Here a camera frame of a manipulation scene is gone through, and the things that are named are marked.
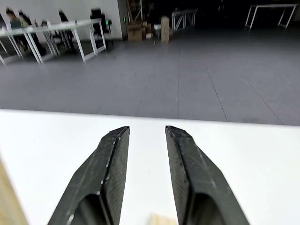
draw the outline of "metal stand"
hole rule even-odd
[[[178,31],[178,30],[185,29],[186,27],[189,27],[189,26],[194,26],[197,10],[198,9],[173,12],[172,13],[172,29],[173,29],[173,31]]]
[[[252,28],[252,25],[253,25],[253,22],[254,22],[254,19],[255,19],[255,15],[256,15],[256,12],[257,12],[257,9],[258,8],[285,8],[281,17],[280,17],[280,20],[279,20],[279,23],[278,23],[278,26],[279,27],[284,27],[285,29],[287,28],[287,26],[289,25],[290,21],[291,21],[291,18],[294,14],[294,11],[295,11],[295,8],[296,8],[297,5],[252,5],[250,6],[250,9],[249,9],[249,12],[248,12],[248,16],[247,16],[247,20],[246,20],[246,23],[245,23],[245,27],[249,27],[249,30]],[[254,11],[254,14],[253,14],[253,17],[252,17],[252,20],[251,20],[251,24],[249,25],[248,24],[248,21],[249,21],[249,17],[250,17],[250,13],[251,13],[251,9],[255,7],[255,11]],[[289,20],[287,21],[287,23],[284,25],[281,23],[282,21],[282,18],[286,12],[286,8],[293,8],[292,9],[292,12],[291,12],[291,15],[289,17]]]

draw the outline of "cardboard box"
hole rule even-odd
[[[170,19],[167,16],[161,18],[161,42],[169,42]]]
[[[128,41],[142,41],[142,25],[135,24],[127,26]]]

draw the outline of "wooden block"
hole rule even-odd
[[[152,214],[150,217],[149,225],[177,225],[173,219],[169,219],[157,214]]]
[[[0,159],[0,225],[28,225]]]
[[[170,19],[166,16],[161,18],[161,42],[169,42]]]

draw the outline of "white table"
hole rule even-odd
[[[93,35],[93,29],[92,29],[92,25],[95,23],[99,23],[100,24],[100,29],[101,29],[101,38],[103,41],[103,46],[100,48],[96,47],[96,42],[94,39],[94,35]],[[88,55],[84,55],[83,52],[83,48],[78,36],[78,32],[77,29],[80,27],[88,27],[89,30],[89,36],[90,36],[90,41],[93,47],[93,52],[88,54]],[[97,56],[99,52],[103,51],[106,49],[106,45],[105,45],[105,39],[104,39],[104,34],[103,34],[103,29],[102,29],[102,25],[101,25],[101,19],[93,19],[93,20],[81,20],[78,22],[75,21],[71,21],[71,22],[62,22],[62,23],[58,23],[58,24],[53,24],[53,25],[49,25],[49,26],[44,26],[44,27],[26,27],[23,29],[15,29],[15,30],[2,30],[0,31],[0,37],[10,37],[10,39],[13,40],[12,36],[15,35],[24,35],[26,37],[26,40],[37,60],[38,63],[44,63],[44,60],[49,59],[52,56],[56,56],[59,54],[58,49],[56,47],[56,44],[54,43],[54,41],[51,39],[51,35],[50,33],[52,31],[66,31],[66,30],[71,30],[73,31],[75,38],[77,40],[78,43],[78,48],[82,57],[83,62],[86,62],[88,59],[91,59],[94,56]],[[46,36],[46,40],[47,40],[47,44],[49,46],[49,49],[51,51],[51,55],[47,55],[42,57],[41,54],[38,51],[38,48],[35,44],[35,42],[33,41],[32,38],[32,34],[34,33],[44,33]]]
[[[247,20],[246,20],[246,23],[245,23],[245,27],[249,27],[249,29],[252,28],[252,25],[253,25],[253,21],[254,21],[254,18],[255,18],[255,15],[256,15],[256,12],[257,12],[257,9],[258,8],[285,8],[281,17],[280,17],[280,20],[279,20],[279,23],[278,23],[278,26],[281,26],[281,27],[284,27],[284,28],[287,28],[287,26],[289,25],[290,23],[290,20],[293,16],[293,13],[295,11],[295,8],[298,6],[298,4],[269,4],[269,5],[251,5],[250,6],[250,9],[249,9],[249,13],[248,13],[248,17],[247,17]],[[254,14],[253,14],[253,17],[252,17],[252,21],[251,21],[251,24],[249,25],[248,24],[248,20],[249,20],[249,16],[250,16],[250,12],[251,12],[251,9],[252,8],[255,8],[255,11],[254,11]],[[281,24],[281,20],[285,14],[285,10],[286,8],[292,8],[292,12],[291,12],[291,15],[289,17],[289,20],[287,21],[286,25],[284,24]]]
[[[300,127],[0,110],[0,155],[30,225],[46,225],[73,173],[109,131],[130,126],[120,225],[176,218],[165,125],[191,134],[251,225],[300,221]]]
[[[23,35],[23,30],[22,29],[16,29],[16,30],[3,30],[1,29],[0,30],[0,38],[1,37],[8,37],[10,43],[12,44],[12,46],[14,47],[14,50],[16,51],[18,57],[16,58],[15,56],[11,56],[11,57],[7,57],[7,58],[3,58],[1,55],[0,55],[0,61],[3,63],[3,64],[6,64],[8,61],[11,61],[11,60],[15,60],[15,59],[18,59],[18,58],[23,58],[23,54],[21,52],[21,50],[19,49],[17,43],[15,42],[15,39],[13,36],[18,36],[18,35]]]

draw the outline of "desk leg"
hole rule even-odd
[[[15,49],[15,51],[17,52],[18,56],[19,56],[20,58],[23,58],[22,52],[20,51],[20,49],[19,49],[17,43],[15,42],[14,37],[8,36],[8,39],[10,40],[10,43],[11,43],[12,46],[14,47],[14,49]]]
[[[92,43],[94,54],[98,55],[97,47],[96,47],[96,42],[95,42],[93,30],[92,30],[92,25],[89,26],[89,32],[90,32],[90,42]]]
[[[46,39],[46,42],[47,42],[48,48],[49,48],[49,50],[51,52],[51,55],[56,55],[56,52],[55,52],[54,47],[53,47],[53,44],[52,44],[51,39],[49,37],[49,34],[47,32],[44,33],[44,37]]]
[[[43,63],[43,61],[41,61],[42,57],[38,52],[38,48],[35,45],[31,34],[24,33],[24,36],[25,36],[25,38],[28,42],[28,45],[29,45],[30,49],[32,50],[32,53],[33,53],[34,57],[36,58],[38,64]]]
[[[0,61],[2,62],[3,65],[5,65],[5,61],[4,61],[4,59],[2,58],[1,55],[0,55]]]
[[[278,23],[278,25],[277,25],[277,26],[279,26],[279,25],[280,25],[280,23],[281,23],[281,20],[282,20],[282,18],[283,18],[283,15],[285,14],[285,10],[286,10],[286,8],[283,10],[283,13],[282,13],[282,15],[281,15],[281,17],[280,17],[280,20],[279,20],[279,23]]]
[[[252,24],[253,24],[253,21],[254,21],[254,18],[255,18],[255,14],[256,14],[256,11],[257,11],[257,7],[255,8],[255,11],[254,11],[254,15],[253,15],[253,18],[252,18],[252,22],[251,22],[251,25],[250,25],[250,30],[252,28]]]
[[[55,43],[55,40],[54,40],[54,37],[53,37],[52,33],[48,32],[48,35],[49,35],[49,39],[52,43],[52,46],[53,46],[53,49],[55,50],[56,55],[60,55],[60,51],[57,47],[57,44]]]
[[[3,45],[3,43],[0,41],[0,45],[2,46],[2,48],[4,49],[4,51],[6,52],[6,54],[8,53],[6,47]]]
[[[252,6],[250,6],[250,9],[249,9],[249,13],[248,13],[248,16],[247,16],[247,20],[246,20],[245,26],[247,26],[247,24],[248,24],[248,20],[249,20],[249,16],[250,16],[251,9],[252,9]]]
[[[84,53],[83,53],[83,47],[81,46],[80,39],[79,39],[79,36],[78,36],[78,33],[77,33],[77,29],[74,28],[74,29],[73,29],[73,32],[74,32],[75,38],[76,38],[76,40],[77,40],[77,44],[78,44],[78,48],[79,48],[79,51],[80,51],[82,60],[83,60],[83,62],[85,62],[85,56],[84,56]]]
[[[101,38],[102,38],[102,41],[103,41],[103,47],[104,47],[104,49],[106,49],[106,44],[105,44],[105,39],[104,39],[104,33],[103,33],[103,29],[102,29],[102,24],[101,24],[101,22],[99,24],[100,24],[100,30],[101,30]]]
[[[290,20],[291,20],[291,18],[292,18],[292,16],[293,16],[293,14],[294,14],[295,8],[296,8],[296,7],[294,6],[294,8],[292,9],[292,13],[291,13],[291,15],[290,15],[290,18],[289,18],[289,20],[288,20],[288,22],[287,22],[287,24],[286,24],[285,28],[287,28],[287,26],[289,25],[289,23],[290,23]]]

